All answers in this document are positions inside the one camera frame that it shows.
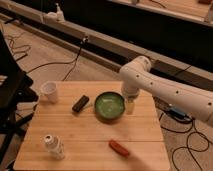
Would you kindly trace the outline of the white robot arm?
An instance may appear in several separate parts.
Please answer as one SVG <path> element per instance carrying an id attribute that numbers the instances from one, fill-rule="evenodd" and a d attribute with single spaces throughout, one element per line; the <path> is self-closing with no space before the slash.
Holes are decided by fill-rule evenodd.
<path id="1" fill-rule="evenodd" d="M 120 68 L 126 99 L 136 99 L 143 89 L 213 127 L 213 92 L 151 74 L 151 67 L 149 58 L 138 56 Z"/>

